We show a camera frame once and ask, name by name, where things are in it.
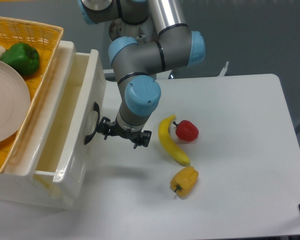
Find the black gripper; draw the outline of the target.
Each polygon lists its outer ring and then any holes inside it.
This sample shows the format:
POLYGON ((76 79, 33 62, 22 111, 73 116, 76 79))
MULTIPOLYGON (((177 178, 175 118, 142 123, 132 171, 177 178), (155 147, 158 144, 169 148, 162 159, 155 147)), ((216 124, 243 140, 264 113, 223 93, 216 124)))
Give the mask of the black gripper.
POLYGON ((132 131, 131 128, 122 128, 116 120, 111 121, 106 116, 102 117, 100 120, 97 132, 103 135, 104 140, 106 140, 109 136, 119 136, 123 139, 128 139, 133 142, 134 149, 139 146, 147 148, 152 136, 152 132, 150 130, 132 131))

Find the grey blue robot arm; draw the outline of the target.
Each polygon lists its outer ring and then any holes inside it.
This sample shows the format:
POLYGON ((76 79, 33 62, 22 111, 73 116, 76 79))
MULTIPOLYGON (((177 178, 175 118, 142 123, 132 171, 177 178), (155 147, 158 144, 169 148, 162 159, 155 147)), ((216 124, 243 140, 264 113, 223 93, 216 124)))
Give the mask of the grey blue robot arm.
POLYGON ((119 136, 135 147, 147 147, 152 133, 144 125, 161 97, 153 75, 201 63, 206 56, 204 38, 189 29, 177 0, 80 0, 78 5, 88 24, 121 20, 133 27, 153 22, 154 40, 139 43, 123 33, 109 45, 121 105, 114 121, 100 116, 94 129, 105 137, 119 136))

